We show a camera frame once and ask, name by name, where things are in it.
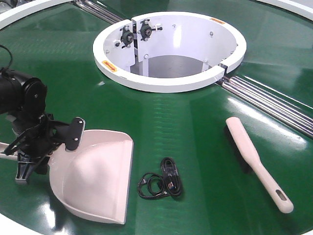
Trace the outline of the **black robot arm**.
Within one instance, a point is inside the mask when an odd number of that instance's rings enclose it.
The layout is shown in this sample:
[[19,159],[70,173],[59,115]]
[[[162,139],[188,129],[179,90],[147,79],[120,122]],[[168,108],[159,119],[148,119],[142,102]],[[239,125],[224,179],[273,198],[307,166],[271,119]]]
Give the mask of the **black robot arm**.
[[85,121],[75,117],[71,123],[54,119],[45,111],[47,86],[37,77],[0,69],[0,112],[12,124],[16,139],[0,153],[17,157],[15,181],[26,185],[33,172],[47,174],[50,155],[65,144],[67,151],[78,148]]

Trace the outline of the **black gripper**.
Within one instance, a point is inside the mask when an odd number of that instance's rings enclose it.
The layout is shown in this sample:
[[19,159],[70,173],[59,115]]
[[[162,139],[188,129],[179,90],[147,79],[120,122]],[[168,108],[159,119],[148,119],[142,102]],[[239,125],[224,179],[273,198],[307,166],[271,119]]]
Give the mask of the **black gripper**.
[[11,111],[7,113],[6,119],[11,122],[16,139],[3,153],[18,157],[15,177],[17,184],[28,184],[34,172],[46,175],[49,161],[47,155],[62,143],[67,151],[75,151],[80,145],[85,128],[85,121],[80,117],[73,118],[68,124],[55,120],[53,114],[47,113],[31,118],[24,111]]

